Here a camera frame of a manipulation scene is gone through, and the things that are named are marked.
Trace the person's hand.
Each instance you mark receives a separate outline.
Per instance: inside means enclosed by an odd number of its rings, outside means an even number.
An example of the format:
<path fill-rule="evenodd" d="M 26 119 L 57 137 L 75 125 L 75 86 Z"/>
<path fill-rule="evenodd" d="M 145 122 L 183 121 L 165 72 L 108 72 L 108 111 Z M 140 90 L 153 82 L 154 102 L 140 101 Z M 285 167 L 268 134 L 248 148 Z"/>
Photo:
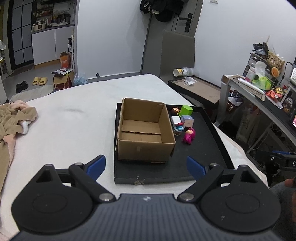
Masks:
<path fill-rule="evenodd" d="M 296 183 L 295 183 L 295 178 L 291 179 L 286 179 L 284 181 L 285 187 L 288 188 L 296 188 Z"/>

